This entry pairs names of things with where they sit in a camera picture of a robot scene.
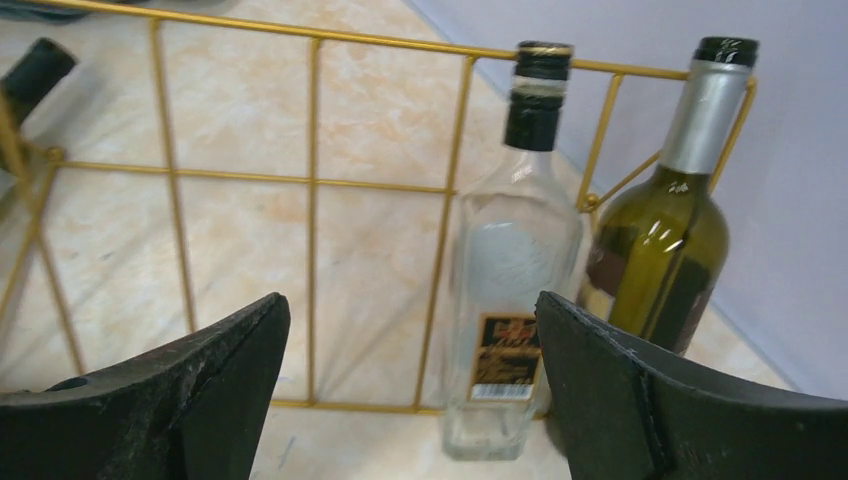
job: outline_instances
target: metal wire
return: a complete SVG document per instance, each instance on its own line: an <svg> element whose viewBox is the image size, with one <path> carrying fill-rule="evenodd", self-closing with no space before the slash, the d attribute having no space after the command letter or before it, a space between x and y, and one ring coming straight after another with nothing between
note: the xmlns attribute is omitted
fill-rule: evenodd
<svg viewBox="0 0 848 480"><path fill-rule="evenodd" d="M306 378L309 405L318 403L315 398L315 271L318 263L318 94L321 87L321 42L320 38L313 38L309 44L309 260L306 271Z"/></svg>
<svg viewBox="0 0 848 480"><path fill-rule="evenodd" d="M59 280L52 250L47 239L44 237L44 233L41 231L42 208L39 207L38 201L33 196L32 180L24 164L23 154L21 153L22 143L18 141L20 137L17 134L17 128L12 118L12 111L9 108L9 103L6 101L5 93L0 91L0 147L2 147L6 164L12 170L12 174L18 178L18 181L15 182L15 189L17 190L18 198L23 202L30 214L31 220L28 230L32 232L32 238L41 253L44 272L47 274L47 280L50 284L50 293L52 293L53 301L59 310L59 326L62 329L62 333L65 334L65 342L71 353L74 369L78 375L82 375L86 371L85 363L82 360L82 348L80 347L77 333L74 330L74 325L71 323L70 308L68 308L65 292L62 290L62 282ZM23 247L18 252L17 259L15 260L16 266L19 266L20 262L23 262L23 258L29 252L30 245L28 240L25 239ZM16 285L11 282L9 285L6 285L6 292L3 295L4 310L9 301L9 290L14 291L15 287Z"/></svg>
<svg viewBox="0 0 848 480"><path fill-rule="evenodd" d="M465 113L468 110L468 96L471 93L471 79L474 73L474 63L477 57L465 57L462 66L462 80L459 87L459 101L456 106L453 138L451 139L450 161L445 187L445 198L442 202L442 218L439 221L439 240L436 246L436 259L433 264L433 276L430 279L430 300L427 303L427 319L424 324L424 341L418 359L418 377L415 383L415 400L412 408L421 408L421 393L424 388L424 376L427 371L427 354L430 351L430 338L433 336L433 320L436 315L436 303L439 298L439 279L442 278L442 264L445 258L445 248L450 225L451 205L453 204L453 189L456 184L456 172L459 168L459 150L462 147L462 131L465 129Z"/></svg>
<svg viewBox="0 0 848 480"><path fill-rule="evenodd" d="M51 290L54 299L60 310L60 320L62 331L68 342L71 356L74 361L74 366L79 373L85 371L82 362L82 352L77 341L76 334L73 329L73 324L70 318L70 312L65 302L64 295L61 289L61 283L58 279L54 263L50 256L50 248L43 238L40 230L42 217L47 205L47 200L50 190L54 184L56 171L59 168L76 168L83 170L101 170L115 171L133 174L154 174L166 175L168 177L169 194L171 200L171 209L173 211L173 221L175 230L175 240L177 242L179 252L180 274L182 279L182 291L185 302L186 317L190 331L197 329L195 308L193 302L191 276L189 266L189 251L186 245L185 238L185 218L183 215L182 204L180 202L179 178L180 177L203 177L203 178L220 178L227 180L243 180L243 181L259 181L271 183L290 183L302 184L308 188L308 263L307 263L307 398L305 400L279 400L272 401L272 405L285 407L306 407L329 410L344 410L358 412L385 412L385 413L417 413L417 414L438 414L438 409L422 407L422 391L424 378L426 374L428 352L430 340L432 336L433 324L435 321L435 311L438 301L439 280L444 263L445 248L448 237L450 213L453 195L455 191L456 172L459 165L459 153L462 145L462 132L465 122L466 110L468 106L468 97L470 92L471 80L473 77L473 67L477 59L489 58L498 60L511 61L515 59L516 52L510 50L496 50L489 48L469 47L462 45L451 45L440 42L428 42L411 40L405 38L386 37L379 35L365 35L350 32L340 32L334 30L325 30L317 28L298 27L291 25L281 25L270 22L257 22L250 20L241 20L233 18L215 17L209 15L197 15L191 13L173 12L168 10L157 10L141 8L132 5L121 5L114 3L101 3L90 0L33 0L34 3L44 5L60 6L67 8L77 8L89 10L93 12L112 13L120 15L130 15L143 17L149 21L149 36L151 45L152 66L156 78L156 99L158 104L158 113L160 120L161 136L163 141L163 151L165 154L166 167L147 167L135 165L116 165L93 163L83 161L60 161L58 158L53 158L48 163L48 173L45 187L39 194L38 198L33 199L31 192L31 184L28 181L19 182L19 193L22 200L26 203L31 212L31 221L27 229L25 241L21 247L18 256L15 260L12 269L9 283L6 291L3 294L2 303L0 303L0 318L2 318L9 305L11 292L14 291L23 269L24 258L30 251L33 244L38 247L39 252L44 258L46 273L50 281ZM310 84L309 84L309 113L307 122L307 136L309 143L309 168L306 177L298 176L283 176L283 175L268 175L250 172L226 172L216 170L201 170L201 169L181 169L177 168L176 158L174 153L174 140L172 134L172 124L170 120L169 105L167 99L166 88L166 72L163 62L162 44L160 37L160 27L163 21L173 21L181 23L190 23L196 25L207 25L213 27L232 28L240 30L250 30L258 32L268 32L273 34L292 35L299 37L307 37L311 39L309 50L309 69L310 69ZM337 179L324 179L318 175L318 127L319 127L319 112L318 101L320 95L320 50L321 46L326 41L352 42L367 45L376 45L383 47L401 48L409 50L420 50L441 54L462 55L465 57L463 63L460 93L457 100L456 116L454 120L454 132L451 140L450 159L448 164L448 172L446 184L444 187L424 187L415 185L395 184L395 183L379 183L379 182L362 182L348 181ZM665 70L658 68L650 68L636 65L622 65L606 62L597 62L593 60L575 59L572 62L572 67L579 70L589 70L596 72L605 72L612 74L609 88L607 89L606 99L604 101L601 117L598 121L598 127L595 132L595 138L592 142L592 148L586 165L586 171L583 176L583 181L580 185L578 194L578 208L581 211L590 215L590 221L593 225L597 223L598 207L608 201L621 188L627 185L630 181L636 178L640 173L650 167L658 158L659 152L645 162L643 162L636 170L628 174L621 182L616 184L610 191L599 197L597 194L590 192L592 176L597 165L598 157L600 156L601 147L603 146L606 136L607 127L609 125L612 111L615 106L616 97L621 86L621 82L625 76L639 76L669 80L686 80L688 72L677 70ZM751 78L748 83L748 90L745 99L740 106L736 121L728 135L727 142L721 153L718 166L712 179L711 187L715 186L721 175L728 157L736 143L736 139L742 129L742 126L747 118L751 108L754 96L757 91L757 84L754 78ZM16 150L15 147L20 142L25 142L21 139L16 126L12 124L11 117L0 115L3 117L3 123L0 123L0 133L2 133L3 148L7 155L11 155L12 166L16 172L24 175L23 163L20 159L20 151L15 154L11 152ZM427 316L424 326L424 336L419 352L418 375L416 378L415 395L411 405L371 405L361 403L334 403L323 402L317 398L315 393L315 312L316 312L316 260L317 260L317 212L318 212L318 187L346 187L346 188L363 188L376 190L392 190L408 193L429 193L439 194L443 196L442 215L438 231L438 244L436 249L436 258L433 263L433 276L430 282L430 296L427 306Z"/></svg>
<svg viewBox="0 0 848 480"><path fill-rule="evenodd" d="M177 179L177 164L174 157L173 125L168 108L168 87L165 79L165 63L162 61L162 38L160 21L156 18L148 20L150 34L150 53L153 59L153 72L156 77L156 104L159 112L159 127L162 135L162 148L165 152L165 165L168 173L168 192L171 200L171 213L174 221L174 235L177 241L177 253L180 261L180 279L183 287L183 302L186 309L188 331L197 331L197 318L194 310L194 292L191 288L189 273L188 248L185 239L185 221L183 220L183 204L180 200L180 182Z"/></svg>

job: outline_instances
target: green glass bottle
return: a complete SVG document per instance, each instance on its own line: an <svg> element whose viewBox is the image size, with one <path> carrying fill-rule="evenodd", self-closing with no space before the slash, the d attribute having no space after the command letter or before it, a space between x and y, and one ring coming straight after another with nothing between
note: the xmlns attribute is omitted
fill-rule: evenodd
<svg viewBox="0 0 848 480"><path fill-rule="evenodd" d="M578 305L685 353L728 252L710 178L758 42L701 40L653 176L615 198L589 254Z"/></svg>

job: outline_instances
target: liquor bottle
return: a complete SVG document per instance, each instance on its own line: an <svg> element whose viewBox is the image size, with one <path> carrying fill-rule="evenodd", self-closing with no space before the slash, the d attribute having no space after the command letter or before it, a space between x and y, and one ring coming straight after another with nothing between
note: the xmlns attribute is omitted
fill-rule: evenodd
<svg viewBox="0 0 848 480"><path fill-rule="evenodd" d="M460 194L443 437L454 459L517 458L550 398L534 305L542 290L566 294L583 234L551 165L572 52L519 44L505 159Z"/></svg>
<svg viewBox="0 0 848 480"><path fill-rule="evenodd" d="M577 304L675 353L686 352L727 257L710 178L758 45L701 40L656 170L610 203L589 253Z"/></svg>
<svg viewBox="0 0 848 480"><path fill-rule="evenodd" d="M39 38L6 75L0 88L15 125L20 126L39 103L76 65L76 60L59 44ZM0 155L0 168L8 170Z"/></svg>

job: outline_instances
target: lavender wall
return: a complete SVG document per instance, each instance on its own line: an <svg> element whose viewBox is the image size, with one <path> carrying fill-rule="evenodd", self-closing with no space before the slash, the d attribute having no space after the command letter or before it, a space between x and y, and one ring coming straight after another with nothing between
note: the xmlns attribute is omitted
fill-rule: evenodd
<svg viewBox="0 0 848 480"><path fill-rule="evenodd" d="M450 41L576 45L577 56L685 69L698 39L762 41L760 92L716 192L731 226L713 296L803 391L848 398L848 3L841 0L409 0ZM509 66L481 62L501 91ZM577 72L560 147L585 165L608 77ZM596 184L608 188L662 142L681 85L626 78Z"/></svg>

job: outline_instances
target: marble countertop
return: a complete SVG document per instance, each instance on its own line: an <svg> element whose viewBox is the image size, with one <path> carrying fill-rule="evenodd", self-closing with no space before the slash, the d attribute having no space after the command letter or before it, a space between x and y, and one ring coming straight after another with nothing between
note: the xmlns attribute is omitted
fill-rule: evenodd
<svg viewBox="0 0 848 480"><path fill-rule="evenodd" d="M157 8L439 40L401 0L222 3ZM92 16L64 27L0 20L0 70L38 36L81 68L26 125L72 159L163 165L144 21ZM177 161L186 168L306 174L307 40L167 24L163 31ZM325 178L444 183L461 59L328 42L322 50L320 172ZM474 79L458 183L500 160L506 104ZM564 187L578 175L563 160ZM270 291L291 302L292 330L275 396L306 395L306 188L184 178L190 264L201 326ZM322 187L318 218L317 393L327 401L412 400L436 247L437 195ZM186 333L163 176L64 169L45 232L53 246L87 368L119 362ZM8 277L20 229L0 231ZM73 376L43 265L36 257L0 331L0 386L38 389ZM354 281L354 276L369 275ZM425 400L438 405L440 302ZM708 310L695 361L784 386ZM535 422L510 463L456 463L441 453L438 418L272 408L252 479L567 478Z"/></svg>

